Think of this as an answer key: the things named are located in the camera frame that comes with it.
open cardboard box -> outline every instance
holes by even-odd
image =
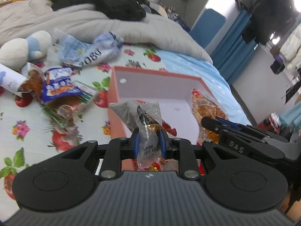
[[[108,103],[128,100],[158,102],[162,119],[177,130],[177,137],[196,144],[199,126],[192,114],[192,90],[213,94],[204,81],[188,76],[164,71],[115,66],[107,95]],[[112,138],[130,137],[131,132],[109,108]]]

plush toy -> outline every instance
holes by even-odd
[[[19,70],[26,62],[45,57],[51,44],[51,35],[46,31],[37,31],[26,39],[10,40],[0,48],[0,63]]]

metal screw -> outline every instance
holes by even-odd
[[[112,170],[105,170],[101,173],[101,176],[105,178],[113,178],[115,177],[115,175],[116,173]]]
[[[187,170],[186,172],[184,172],[184,176],[187,178],[196,178],[199,176],[199,173],[194,170]]]

orange snack package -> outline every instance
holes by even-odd
[[[198,137],[198,144],[202,145],[205,139],[211,139],[213,142],[218,143],[219,135],[202,127],[202,118],[208,116],[210,118],[220,117],[228,119],[226,113],[219,108],[219,106],[212,100],[206,98],[196,89],[192,91],[192,113],[197,120],[200,133]]]

black clothing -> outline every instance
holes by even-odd
[[[140,21],[146,16],[144,9],[135,0],[51,0],[54,11],[78,4],[93,3],[97,11],[110,19]]]
[[[242,32],[246,43],[255,42],[265,45],[272,33],[282,36],[287,31],[287,24],[297,16],[293,0],[262,0],[255,8],[251,23]]]

